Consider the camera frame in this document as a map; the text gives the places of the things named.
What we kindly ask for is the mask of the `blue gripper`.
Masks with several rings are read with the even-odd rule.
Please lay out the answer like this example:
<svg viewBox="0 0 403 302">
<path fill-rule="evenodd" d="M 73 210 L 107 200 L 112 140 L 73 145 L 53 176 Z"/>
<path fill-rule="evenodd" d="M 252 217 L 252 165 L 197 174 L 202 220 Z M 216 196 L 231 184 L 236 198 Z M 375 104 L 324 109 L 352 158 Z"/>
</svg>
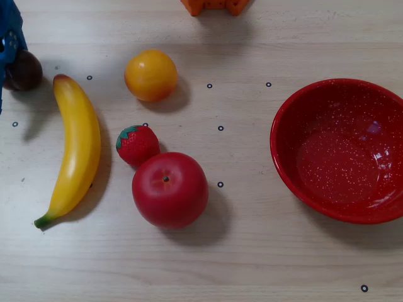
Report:
<svg viewBox="0 0 403 302">
<path fill-rule="evenodd" d="M 22 32 L 23 19 L 13 0 L 1 0 L 1 63 L 0 63 L 0 113 L 2 93 L 6 78 L 5 66 L 15 60 L 18 50 L 27 50 Z"/>
</svg>

